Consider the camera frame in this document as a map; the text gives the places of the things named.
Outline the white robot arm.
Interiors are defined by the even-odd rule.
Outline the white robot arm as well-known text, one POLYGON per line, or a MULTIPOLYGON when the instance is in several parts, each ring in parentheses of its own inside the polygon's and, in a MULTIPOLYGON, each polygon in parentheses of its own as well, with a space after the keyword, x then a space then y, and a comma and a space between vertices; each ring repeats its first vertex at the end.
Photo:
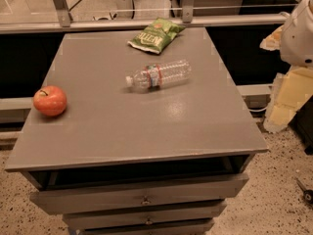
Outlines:
POLYGON ((280 54, 292 66, 313 67, 313 0, 301 0, 286 19, 280 54))

